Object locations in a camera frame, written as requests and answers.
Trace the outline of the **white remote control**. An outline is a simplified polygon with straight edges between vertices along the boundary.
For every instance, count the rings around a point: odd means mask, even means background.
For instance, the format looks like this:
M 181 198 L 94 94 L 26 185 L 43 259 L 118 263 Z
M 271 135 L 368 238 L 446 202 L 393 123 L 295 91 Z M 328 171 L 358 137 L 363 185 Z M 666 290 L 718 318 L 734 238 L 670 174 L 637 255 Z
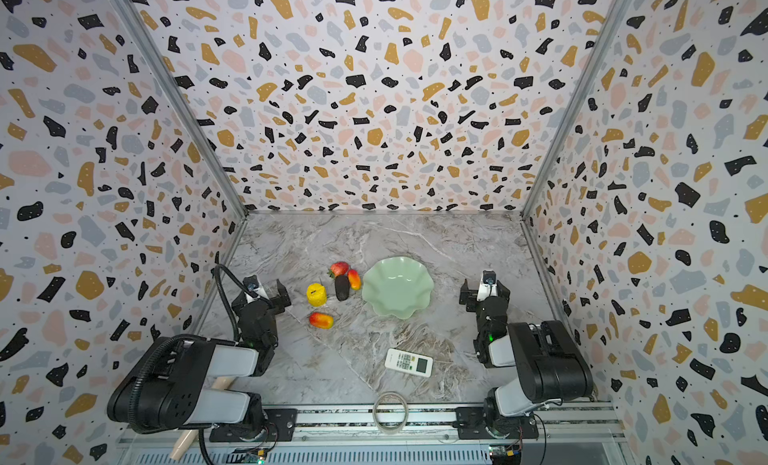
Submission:
M 400 373 L 429 378 L 432 374 L 433 359 L 427 356 L 390 348 L 387 351 L 385 367 Z

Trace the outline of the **red orange fake mango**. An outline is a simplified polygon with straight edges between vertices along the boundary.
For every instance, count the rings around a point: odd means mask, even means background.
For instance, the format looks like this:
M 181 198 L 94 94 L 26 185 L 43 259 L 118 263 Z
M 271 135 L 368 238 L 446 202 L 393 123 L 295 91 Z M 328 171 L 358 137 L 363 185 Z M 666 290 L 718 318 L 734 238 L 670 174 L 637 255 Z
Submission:
M 309 323 L 315 328 L 328 330 L 334 326 L 334 318 L 325 313 L 315 312 L 309 316 Z

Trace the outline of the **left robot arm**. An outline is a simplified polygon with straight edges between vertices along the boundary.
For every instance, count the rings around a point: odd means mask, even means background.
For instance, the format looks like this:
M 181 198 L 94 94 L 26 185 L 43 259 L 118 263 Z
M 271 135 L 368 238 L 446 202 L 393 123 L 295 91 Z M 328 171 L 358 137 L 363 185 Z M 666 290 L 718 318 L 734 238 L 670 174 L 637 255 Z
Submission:
M 291 306 L 276 283 L 269 297 L 255 277 L 231 304 L 237 340 L 180 334 L 157 338 L 108 400 L 108 418 L 139 434 L 230 428 L 244 438 L 270 429 L 259 394 L 217 390 L 215 378 L 260 377 L 278 346 L 276 317 Z

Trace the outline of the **light green scalloped fruit bowl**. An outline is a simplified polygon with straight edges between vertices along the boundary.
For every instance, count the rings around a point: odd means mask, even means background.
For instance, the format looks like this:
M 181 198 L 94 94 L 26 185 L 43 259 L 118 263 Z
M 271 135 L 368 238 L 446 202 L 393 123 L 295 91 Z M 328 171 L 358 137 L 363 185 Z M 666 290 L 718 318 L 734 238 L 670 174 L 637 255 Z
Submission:
M 364 274 L 361 290 L 363 301 L 376 315 L 407 320 L 429 307 L 434 281 L 420 262 L 390 257 Z

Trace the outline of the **yellow fake bell pepper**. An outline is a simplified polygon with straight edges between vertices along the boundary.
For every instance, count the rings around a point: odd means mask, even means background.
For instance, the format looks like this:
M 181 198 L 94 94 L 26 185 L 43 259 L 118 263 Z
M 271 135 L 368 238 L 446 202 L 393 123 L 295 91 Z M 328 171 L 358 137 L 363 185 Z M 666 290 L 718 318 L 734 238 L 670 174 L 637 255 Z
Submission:
M 312 307 L 321 307 L 327 303 L 326 288 L 320 283 L 313 283 L 306 290 L 307 301 Z

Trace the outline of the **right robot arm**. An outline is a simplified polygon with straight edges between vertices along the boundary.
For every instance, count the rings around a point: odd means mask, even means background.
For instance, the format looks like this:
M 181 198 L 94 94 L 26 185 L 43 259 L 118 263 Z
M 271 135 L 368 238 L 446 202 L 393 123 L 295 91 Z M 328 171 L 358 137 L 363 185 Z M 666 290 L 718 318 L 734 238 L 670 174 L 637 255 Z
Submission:
M 480 407 L 456 410 L 454 427 L 461 440 L 538 437 L 534 412 L 592 394 L 591 371 L 564 324 L 510 322 L 511 292 L 492 271 L 477 288 L 463 283 L 459 304 L 473 314 L 477 335 L 475 356 L 487 369 L 512 368 L 516 376 L 489 391 Z

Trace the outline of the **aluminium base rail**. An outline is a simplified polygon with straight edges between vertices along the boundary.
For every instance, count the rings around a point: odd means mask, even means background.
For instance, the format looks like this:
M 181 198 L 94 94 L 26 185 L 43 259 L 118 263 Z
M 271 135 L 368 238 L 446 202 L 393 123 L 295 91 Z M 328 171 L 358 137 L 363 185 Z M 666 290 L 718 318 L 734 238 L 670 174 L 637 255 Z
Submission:
M 535 439 L 461 440 L 456 410 L 479 403 L 278 405 L 270 429 L 238 439 L 230 428 L 204 436 L 208 455 L 192 445 L 181 464 L 630 464 L 615 411 L 580 399 L 534 412 Z

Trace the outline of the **red fake apple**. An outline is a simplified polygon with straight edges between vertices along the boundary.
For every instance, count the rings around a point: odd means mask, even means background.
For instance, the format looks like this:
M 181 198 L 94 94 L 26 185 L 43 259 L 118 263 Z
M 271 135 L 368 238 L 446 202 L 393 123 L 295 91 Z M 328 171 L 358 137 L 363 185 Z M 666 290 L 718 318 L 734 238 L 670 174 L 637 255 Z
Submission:
M 349 269 L 350 266 L 348 263 L 343 261 L 336 262 L 329 267 L 329 276 L 332 278 L 344 276 L 348 273 Z

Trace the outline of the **dark fake avocado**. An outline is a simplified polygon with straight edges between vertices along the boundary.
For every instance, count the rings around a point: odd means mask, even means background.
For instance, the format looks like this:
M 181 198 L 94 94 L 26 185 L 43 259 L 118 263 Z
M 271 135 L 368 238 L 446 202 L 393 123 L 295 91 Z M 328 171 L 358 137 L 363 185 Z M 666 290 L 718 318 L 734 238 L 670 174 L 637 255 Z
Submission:
M 351 285 L 347 275 L 339 275 L 334 279 L 334 290 L 336 299 L 339 302 L 346 301 L 349 298 Z

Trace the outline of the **red yellow fake mango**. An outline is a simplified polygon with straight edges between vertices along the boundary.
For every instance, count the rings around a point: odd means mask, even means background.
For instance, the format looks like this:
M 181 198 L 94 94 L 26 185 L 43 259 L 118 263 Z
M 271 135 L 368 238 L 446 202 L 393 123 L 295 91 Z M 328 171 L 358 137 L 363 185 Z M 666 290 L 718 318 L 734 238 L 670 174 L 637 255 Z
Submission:
M 348 271 L 348 273 L 347 273 L 347 278 L 348 278 L 348 281 L 349 281 L 349 284 L 350 284 L 350 288 L 352 290 L 357 291 L 357 290 L 361 289 L 361 287 L 362 287 L 362 279 L 361 279 L 359 273 L 356 270 L 350 269 Z

